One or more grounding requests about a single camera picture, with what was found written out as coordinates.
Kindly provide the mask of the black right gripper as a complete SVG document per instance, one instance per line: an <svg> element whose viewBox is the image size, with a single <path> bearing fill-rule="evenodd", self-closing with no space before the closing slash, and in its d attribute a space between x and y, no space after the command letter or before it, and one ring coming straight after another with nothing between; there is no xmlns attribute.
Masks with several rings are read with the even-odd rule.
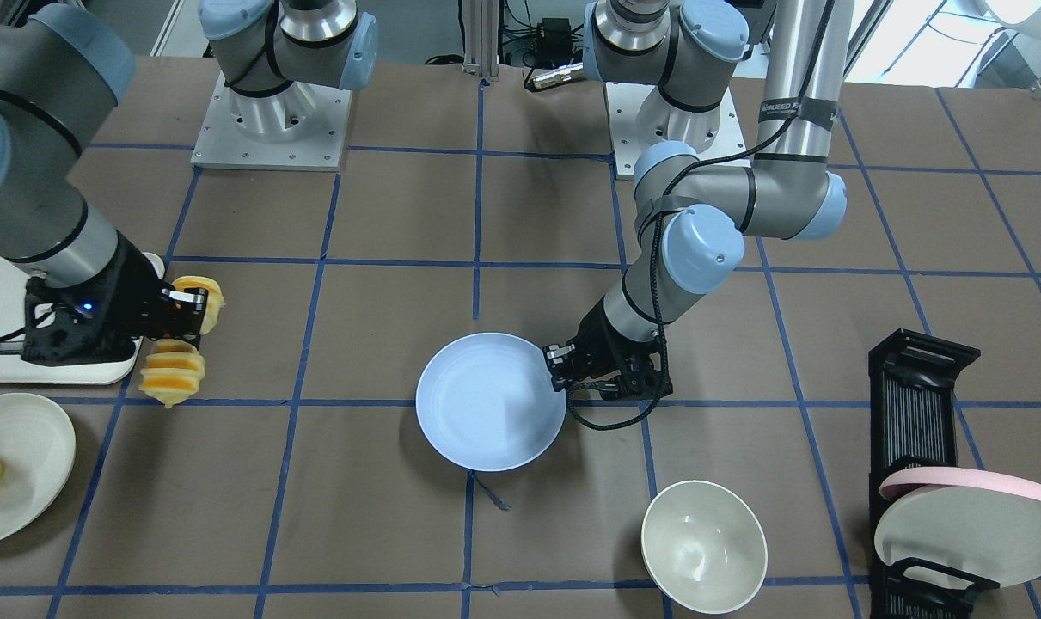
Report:
<svg viewBox="0 0 1041 619"><path fill-rule="evenodd" d="M201 349L207 301L205 287L173 290L146 255L118 234L107 266L80 285L51 287L44 277L28 278L22 326L1 334L0 355L69 367L123 361L136 352L139 337Z"/></svg>

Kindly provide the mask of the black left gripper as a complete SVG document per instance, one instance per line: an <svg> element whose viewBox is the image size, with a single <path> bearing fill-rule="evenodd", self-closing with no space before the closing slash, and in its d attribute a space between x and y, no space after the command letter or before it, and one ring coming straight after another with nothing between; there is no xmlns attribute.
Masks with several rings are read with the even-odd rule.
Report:
<svg viewBox="0 0 1041 619"><path fill-rule="evenodd" d="M662 330L646 341L630 340L611 324L602 301L580 323L572 342L545 346L543 357L555 392L594 379L591 388L607 402L661 399L672 393Z"/></svg>

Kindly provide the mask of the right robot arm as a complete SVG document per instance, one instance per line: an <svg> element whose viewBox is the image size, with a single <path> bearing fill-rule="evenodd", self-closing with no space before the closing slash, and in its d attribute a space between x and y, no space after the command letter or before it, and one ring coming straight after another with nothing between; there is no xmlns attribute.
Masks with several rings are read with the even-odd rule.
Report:
<svg viewBox="0 0 1041 619"><path fill-rule="evenodd" d="M378 22L354 1L202 1L198 18L252 138L291 137L312 114L305 86L361 91L377 62ZM213 286L160 278L67 179L135 70L123 40L76 5L0 24L0 257L28 276L2 356L120 362L142 338L197 350L214 328Z"/></svg>

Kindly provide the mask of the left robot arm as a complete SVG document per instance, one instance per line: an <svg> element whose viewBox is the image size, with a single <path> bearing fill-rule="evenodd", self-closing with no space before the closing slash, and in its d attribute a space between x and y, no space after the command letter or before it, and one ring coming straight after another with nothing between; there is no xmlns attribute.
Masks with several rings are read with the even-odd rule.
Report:
<svg viewBox="0 0 1041 619"><path fill-rule="evenodd" d="M587 5L583 70L591 81L652 88L641 109L648 146L634 165L639 259L563 345L543 350L556 391L594 380L607 401L668 395L655 368L664 329L723 285L748 236L819 239L847 209L828 172L854 5L779 1L757 141L716 156L737 63L750 51L745 14L728 1L596 1Z"/></svg>

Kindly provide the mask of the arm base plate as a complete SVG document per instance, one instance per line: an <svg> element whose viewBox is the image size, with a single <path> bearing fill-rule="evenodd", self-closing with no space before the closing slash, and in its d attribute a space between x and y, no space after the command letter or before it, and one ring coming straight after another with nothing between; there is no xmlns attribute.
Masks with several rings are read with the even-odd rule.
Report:
<svg viewBox="0 0 1041 619"><path fill-rule="evenodd" d="M743 126L725 91L720 105L705 113L686 113L663 101L657 87L642 83L604 83L608 129L615 158L615 177L634 178L634 165L651 145L684 141L701 160L732 156L748 149Z"/></svg>
<svg viewBox="0 0 1041 619"><path fill-rule="evenodd" d="M338 172L352 91L293 83L265 98L215 88L195 138L191 163L203 169Z"/></svg>

